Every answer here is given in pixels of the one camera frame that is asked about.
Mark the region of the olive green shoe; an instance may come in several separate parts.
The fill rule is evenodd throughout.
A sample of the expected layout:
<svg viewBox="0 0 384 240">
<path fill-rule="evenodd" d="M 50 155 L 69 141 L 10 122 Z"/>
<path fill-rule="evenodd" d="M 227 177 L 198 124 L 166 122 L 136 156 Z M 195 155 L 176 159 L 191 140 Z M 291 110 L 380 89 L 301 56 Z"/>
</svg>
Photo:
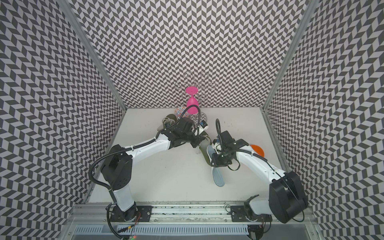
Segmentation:
<svg viewBox="0 0 384 240">
<path fill-rule="evenodd" d="M 169 114 L 162 120 L 162 124 L 157 128 L 158 132 L 164 131 L 172 127 L 174 124 L 178 122 L 178 118 L 174 114 Z"/>
<path fill-rule="evenodd" d="M 199 149 L 201 153 L 203 154 L 206 163 L 211 166 L 212 165 L 212 157 L 213 154 L 215 154 L 215 149 L 212 146 L 212 140 L 208 135 L 199 135 L 200 138 L 200 144 Z"/>
</svg>

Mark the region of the grey-blue insole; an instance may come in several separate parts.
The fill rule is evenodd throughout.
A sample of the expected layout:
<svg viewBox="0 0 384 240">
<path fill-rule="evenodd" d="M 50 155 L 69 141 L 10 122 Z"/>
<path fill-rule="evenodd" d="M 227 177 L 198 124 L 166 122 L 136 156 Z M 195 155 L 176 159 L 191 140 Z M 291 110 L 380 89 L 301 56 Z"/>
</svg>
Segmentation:
<svg viewBox="0 0 384 240">
<path fill-rule="evenodd" d="M 213 163 L 213 154 L 215 152 L 216 151 L 214 150 L 214 148 L 212 146 L 207 147 L 207 154 L 209 157 L 210 165 Z M 225 181 L 223 179 L 222 173 L 221 173 L 219 168 L 212 167 L 212 177 L 213 177 L 213 181 L 214 181 L 216 186 L 223 187 L 225 185 Z"/>
</svg>

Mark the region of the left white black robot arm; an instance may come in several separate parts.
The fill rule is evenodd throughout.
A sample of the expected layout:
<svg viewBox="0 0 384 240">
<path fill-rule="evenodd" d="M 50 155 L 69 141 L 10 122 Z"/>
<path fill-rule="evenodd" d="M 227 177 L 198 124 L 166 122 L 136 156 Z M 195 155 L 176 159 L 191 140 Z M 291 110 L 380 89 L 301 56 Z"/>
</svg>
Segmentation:
<svg viewBox="0 0 384 240">
<path fill-rule="evenodd" d="M 193 148 L 196 148 L 204 139 L 200 136 L 204 131 L 201 125 L 195 125 L 194 121 L 184 117 L 189 109 L 198 111 L 200 121 L 200 108 L 197 105 L 190 105 L 175 123 L 158 131 L 151 140 L 126 148 L 118 146 L 118 151 L 109 153 L 91 164 L 88 171 L 89 180 L 108 190 L 113 203 L 117 205 L 126 222 L 132 221 L 138 212 L 129 185 L 133 166 L 150 156 L 185 143 L 190 143 Z"/>
</svg>

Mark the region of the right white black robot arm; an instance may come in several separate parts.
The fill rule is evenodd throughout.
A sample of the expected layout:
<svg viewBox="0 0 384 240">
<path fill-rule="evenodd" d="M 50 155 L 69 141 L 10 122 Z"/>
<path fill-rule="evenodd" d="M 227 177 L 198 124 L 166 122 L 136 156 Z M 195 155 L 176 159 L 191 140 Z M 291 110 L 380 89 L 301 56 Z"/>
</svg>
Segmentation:
<svg viewBox="0 0 384 240">
<path fill-rule="evenodd" d="M 212 145 L 207 147 L 207 154 L 217 186 L 221 187 L 224 182 L 217 169 L 229 168 L 233 161 L 236 161 L 239 167 L 248 167 L 261 179 L 262 184 L 269 187 L 266 197 L 255 195 L 245 201 L 244 208 L 251 211 L 248 219 L 254 215 L 273 215 L 286 224 L 304 213 L 309 205 L 308 197 L 300 177 L 295 172 L 285 172 L 277 168 L 243 139 L 235 140 L 229 132 L 222 132 L 219 120 L 216 120 L 215 126 L 218 136 Z"/>
</svg>

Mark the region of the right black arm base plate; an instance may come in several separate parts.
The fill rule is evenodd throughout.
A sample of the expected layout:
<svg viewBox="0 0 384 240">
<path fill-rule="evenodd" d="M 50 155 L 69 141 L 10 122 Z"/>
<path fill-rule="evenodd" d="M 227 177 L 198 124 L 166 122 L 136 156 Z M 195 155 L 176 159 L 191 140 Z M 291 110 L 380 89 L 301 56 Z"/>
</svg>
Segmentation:
<svg viewBox="0 0 384 240">
<path fill-rule="evenodd" d="M 231 206 L 230 215 L 232 222 L 271 222 L 271 215 L 255 214 L 250 207 L 246 206 Z"/>
</svg>

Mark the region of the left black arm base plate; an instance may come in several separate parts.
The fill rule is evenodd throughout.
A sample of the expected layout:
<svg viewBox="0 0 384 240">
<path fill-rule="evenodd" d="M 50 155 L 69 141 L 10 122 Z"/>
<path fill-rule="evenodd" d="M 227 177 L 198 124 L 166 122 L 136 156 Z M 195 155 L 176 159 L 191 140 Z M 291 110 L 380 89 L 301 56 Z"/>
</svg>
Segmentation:
<svg viewBox="0 0 384 240">
<path fill-rule="evenodd" d="M 152 206 L 133 205 L 124 212 L 118 206 L 114 206 L 110 213 L 110 221 L 116 223 L 149 222 L 152 210 Z"/>
</svg>

